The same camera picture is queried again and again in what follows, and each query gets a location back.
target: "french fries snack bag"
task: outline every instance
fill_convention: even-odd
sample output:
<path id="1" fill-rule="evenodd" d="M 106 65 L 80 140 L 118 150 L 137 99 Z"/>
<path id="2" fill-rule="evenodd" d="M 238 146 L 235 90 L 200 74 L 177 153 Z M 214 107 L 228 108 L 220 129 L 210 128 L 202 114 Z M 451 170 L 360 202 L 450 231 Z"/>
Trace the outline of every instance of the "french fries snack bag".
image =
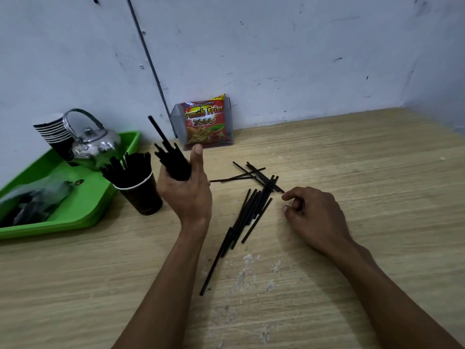
<path id="1" fill-rule="evenodd" d="M 225 94 L 181 105 L 186 116 L 188 146 L 230 142 L 225 127 Z"/>

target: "hand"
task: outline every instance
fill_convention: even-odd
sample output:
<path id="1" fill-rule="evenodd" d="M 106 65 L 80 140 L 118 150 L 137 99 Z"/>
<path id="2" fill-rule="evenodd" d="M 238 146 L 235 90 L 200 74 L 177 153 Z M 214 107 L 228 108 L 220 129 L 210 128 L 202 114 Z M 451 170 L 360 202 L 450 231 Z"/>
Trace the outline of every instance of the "hand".
<path id="1" fill-rule="evenodd" d="M 200 144 L 192 148 L 191 166 L 189 180 L 177 181 L 162 165 L 157 191 L 178 215 L 182 229 L 200 229 L 199 233 L 205 236 L 212 218 L 212 192 L 203 169 L 203 148 Z"/>
<path id="2" fill-rule="evenodd" d="M 346 218 L 333 195 L 313 187 L 294 187 L 282 199 L 294 199 L 283 212 L 291 228 L 307 243 L 326 256 L 354 246 Z"/>

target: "wooden table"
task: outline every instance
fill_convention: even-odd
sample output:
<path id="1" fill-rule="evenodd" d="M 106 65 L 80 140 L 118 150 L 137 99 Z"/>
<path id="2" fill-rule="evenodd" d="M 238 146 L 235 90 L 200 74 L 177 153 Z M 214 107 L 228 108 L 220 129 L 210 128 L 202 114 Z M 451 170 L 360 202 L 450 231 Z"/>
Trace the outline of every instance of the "wooden table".
<path id="1" fill-rule="evenodd" d="M 332 192 L 354 238 L 465 343 L 465 140 L 408 111 L 382 110 L 236 131 L 235 145 L 205 151 L 209 178 L 240 174 L 233 160 L 266 166 L 285 190 Z M 186 347 L 377 348 L 351 288 L 291 232 L 278 193 L 247 243 L 218 264 L 211 290 L 198 296 L 256 186 L 212 184 Z M 0 346 L 110 347 L 178 230 L 168 206 L 141 216 L 117 195 L 94 228 L 2 242 Z"/>

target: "pile of black straws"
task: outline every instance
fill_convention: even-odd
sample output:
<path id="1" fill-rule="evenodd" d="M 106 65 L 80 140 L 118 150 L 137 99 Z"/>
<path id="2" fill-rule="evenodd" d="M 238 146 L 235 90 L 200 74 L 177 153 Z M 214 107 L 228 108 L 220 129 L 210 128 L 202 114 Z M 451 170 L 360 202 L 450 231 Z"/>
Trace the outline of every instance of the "pile of black straws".
<path id="1" fill-rule="evenodd" d="M 242 234 L 242 231 L 244 230 L 244 227 L 247 225 L 250 225 L 252 220 L 255 219 L 254 223 L 249 228 L 249 230 L 247 231 L 247 234 L 244 236 L 244 238 L 241 241 L 241 243 L 246 242 L 247 238 L 252 233 L 253 229 L 259 222 L 260 218 L 262 217 L 262 215 L 264 214 L 264 212 L 270 205 L 271 201 L 273 200 L 272 198 L 269 198 L 270 194 L 273 191 L 282 191 L 282 189 L 280 189 L 276 185 L 276 181 L 278 181 L 279 176 L 275 177 L 273 175 L 271 176 L 271 179 L 269 179 L 260 172 L 261 170 L 264 170 L 264 168 L 255 169 L 255 167 L 252 166 L 252 164 L 247 162 L 247 167 L 252 170 L 250 172 L 247 172 L 240 165 L 236 164 L 235 162 L 233 163 L 246 172 L 246 174 L 242 174 L 242 176 L 239 175 L 238 177 L 233 177 L 232 178 L 233 180 L 240 180 L 241 177 L 245 177 L 248 175 L 254 178 L 255 180 L 257 180 L 263 186 L 263 189 L 262 191 L 257 191 L 257 189 L 255 189 L 252 195 L 250 194 L 252 189 L 248 190 L 247 195 L 244 199 L 244 203 L 242 203 L 239 216 L 237 217 L 234 225 L 228 229 L 225 239 L 223 240 L 223 243 L 221 244 L 221 247 L 219 248 L 218 254 L 215 257 L 215 260 L 213 261 L 212 268 L 210 269 L 210 272 L 208 272 L 208 276 L 206 277 L 205 283 L 200 293 L 201 296 L 205 293 L 208 287 L 208 283 L 210 282 L 210 279 L 212 278 L 213 272 L 219 261 L 219 258 L 224 257 L 227 251 L 229 250 L 229 248 L 231 248 L 231 250 L 234 249 L 237 241 L 240 238 L 240 235 Z"/>
<path id="2" fill-rule="evenodd" d="M 126 153 L 121 163 L 115 157 L 101 167 L 102 175 L 118 188 L 129 188 L 148 178 L 152 172 L 150 153 Z"/>
<path id="3" fill-rule="evenodd" d="M 161 139 L 163 140 L 163 146 L 166 149 L 166 152 L 155 143 L 158 152 L 155 152 L 155 155 L 160 158 L 161 164 L 166 167 L 168 174 L 177 180 L 177 181 L 187 181 L 191 177 L 191 165 L 187 159 L 183 156 L 178 145 L 175 143 L 173 148 L 170 142 L 166 139 L 165 134 L 161 131 L 160 127 L 155 122 L 154 118 L 149 116 L 148 120 L 154 125 L 155 130 L 157 130 Z"/>

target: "fingernail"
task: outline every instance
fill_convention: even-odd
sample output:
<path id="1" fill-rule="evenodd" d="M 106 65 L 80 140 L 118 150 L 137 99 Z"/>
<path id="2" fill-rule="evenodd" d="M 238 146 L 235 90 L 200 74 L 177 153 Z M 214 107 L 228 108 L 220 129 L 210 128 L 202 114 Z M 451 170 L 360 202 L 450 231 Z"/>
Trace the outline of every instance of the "fingernail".
<path id="1" fill-rule="evenodd" d="M 196 144 L 195 147 L 194 147 L 194 151 L 195 153 L 197 154 L 202 154 L 202 150 L 203 150 L 203 147 L 201 144 Z"/>

